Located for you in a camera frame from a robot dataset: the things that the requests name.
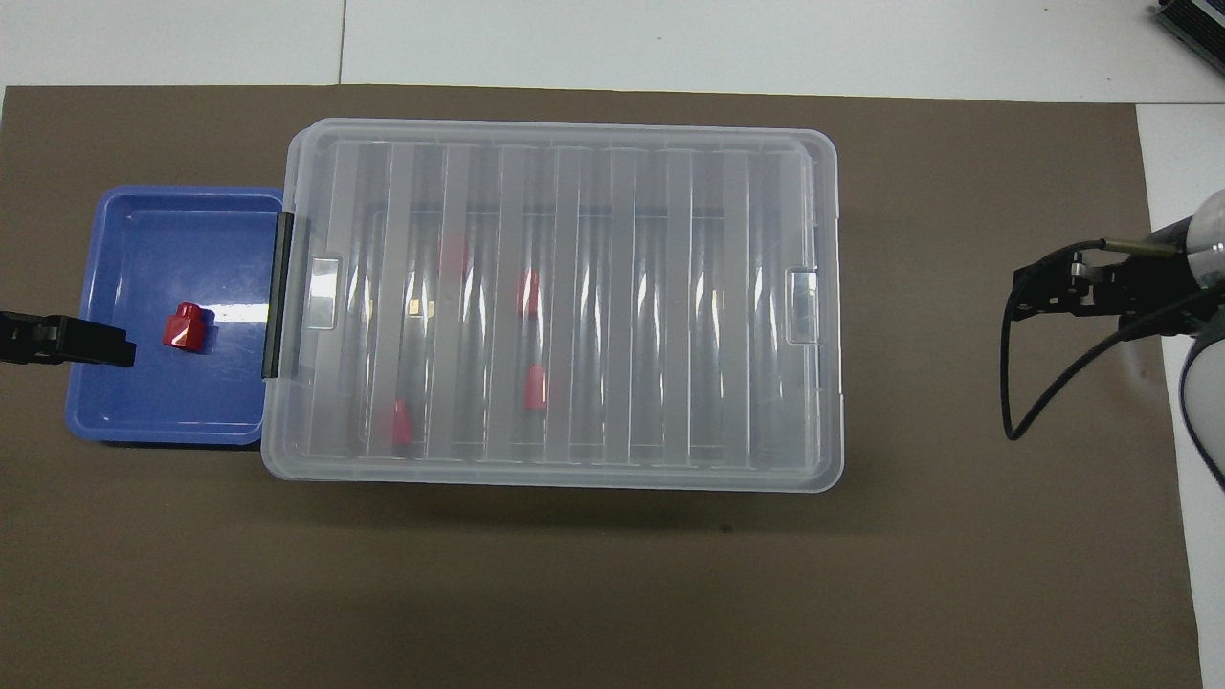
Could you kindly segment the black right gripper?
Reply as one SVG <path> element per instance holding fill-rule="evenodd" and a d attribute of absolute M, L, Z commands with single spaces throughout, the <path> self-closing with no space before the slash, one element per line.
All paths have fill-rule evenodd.
<path fill-rule="evenodd" d="M 1197 294 L 1185 245 L 1142 249 L 1138 244 L 1105 244 L 1100 250 L 1125 255 L 1125 260 L 1098 267 L 1085 261 L 1085 253 L 1052 253 L 1016 268 L 1013 321 L 1051 314 L 1116 318 L 1122 330 L 1154 318 L 1139 327 L 1136 340 L 1197 331 L 1196 306 L 1183 305 L 1160 318 L 1156 314 Z"/>

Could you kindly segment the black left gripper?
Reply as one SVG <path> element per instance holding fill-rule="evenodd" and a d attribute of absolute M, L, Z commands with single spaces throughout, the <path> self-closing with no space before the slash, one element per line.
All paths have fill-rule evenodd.
<path fill-rule="evenodd" d="M 134 367 L 135 345 L 126 331 L 89 320 L 58 320 L 1 311 L 1 362 L 10 365 Z"/>

